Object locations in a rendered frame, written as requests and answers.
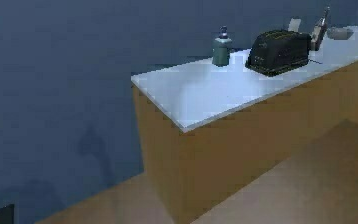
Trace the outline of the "green soap dispenser bottle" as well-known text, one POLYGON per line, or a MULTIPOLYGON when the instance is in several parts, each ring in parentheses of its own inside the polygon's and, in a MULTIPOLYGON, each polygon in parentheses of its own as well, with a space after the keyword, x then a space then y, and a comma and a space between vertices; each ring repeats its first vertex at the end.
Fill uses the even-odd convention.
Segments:
POLYGON ((227 27, 222 26, 220 34, 213 42, 213 59, 215 66, 223 67, 229 64, 232 39, 228 36, 227 27))

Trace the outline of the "grey bowl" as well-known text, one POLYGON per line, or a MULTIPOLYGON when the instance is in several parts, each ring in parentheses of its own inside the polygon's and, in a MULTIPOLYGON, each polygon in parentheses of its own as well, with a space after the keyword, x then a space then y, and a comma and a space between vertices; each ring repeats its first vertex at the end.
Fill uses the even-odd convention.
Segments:
POLYGON ((327 37, 333 40, 348 40, 354 31, 350 28, 331 27, 327 29, 327 37))

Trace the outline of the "white card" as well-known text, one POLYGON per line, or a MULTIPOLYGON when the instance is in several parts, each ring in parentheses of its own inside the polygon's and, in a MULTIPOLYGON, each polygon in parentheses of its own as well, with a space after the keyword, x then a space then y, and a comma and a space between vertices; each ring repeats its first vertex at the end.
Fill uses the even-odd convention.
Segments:
POLYGON ((293 31, 293 32, 298 32, 299 31, 299 27, 301 24, 301 19, 299 18, 292 18, 290 20, 289 26, 288 26, 288 30, 289 31, 293 31))

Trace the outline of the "black toaster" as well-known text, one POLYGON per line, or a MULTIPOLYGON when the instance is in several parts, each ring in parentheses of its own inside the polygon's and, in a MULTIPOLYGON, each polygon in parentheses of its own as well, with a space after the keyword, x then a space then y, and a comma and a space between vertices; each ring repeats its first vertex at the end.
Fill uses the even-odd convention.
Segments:
POLYGON ((288 30, 260 34, 249 53, 245 67, 268 77, 308 64, 311 36, 288 30))

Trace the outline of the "black box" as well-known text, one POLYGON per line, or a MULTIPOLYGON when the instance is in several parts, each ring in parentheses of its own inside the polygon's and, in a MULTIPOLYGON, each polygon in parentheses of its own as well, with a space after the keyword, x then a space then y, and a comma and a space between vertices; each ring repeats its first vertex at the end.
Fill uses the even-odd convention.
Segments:
POLYGON ((14 209, 14 204, 0 208, 0 224, 14 224, 14 209))

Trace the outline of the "brown counter with white top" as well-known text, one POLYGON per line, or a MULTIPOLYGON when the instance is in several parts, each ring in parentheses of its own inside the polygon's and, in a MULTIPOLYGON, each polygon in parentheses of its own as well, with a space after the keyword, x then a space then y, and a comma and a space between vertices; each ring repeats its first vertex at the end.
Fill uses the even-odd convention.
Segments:
POLYGON ((358 27, 275 77, 204 59, 134 75, 144 169, 175 224, 218 203, 346 119, 358 99, 358 27))

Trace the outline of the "brown glass bottle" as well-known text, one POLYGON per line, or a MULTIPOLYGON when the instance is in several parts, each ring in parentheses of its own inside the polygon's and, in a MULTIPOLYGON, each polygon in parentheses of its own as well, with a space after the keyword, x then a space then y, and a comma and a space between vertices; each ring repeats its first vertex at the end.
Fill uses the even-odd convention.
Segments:
POLYGON ((323 16, 315 24, 314 29, 311 33, 311 44, 310 49, 312 51, 318 51, 322 43, 323 37, 327 30, 327 17, 330 12, 330 7, 327 6, 324 10, 323 16))

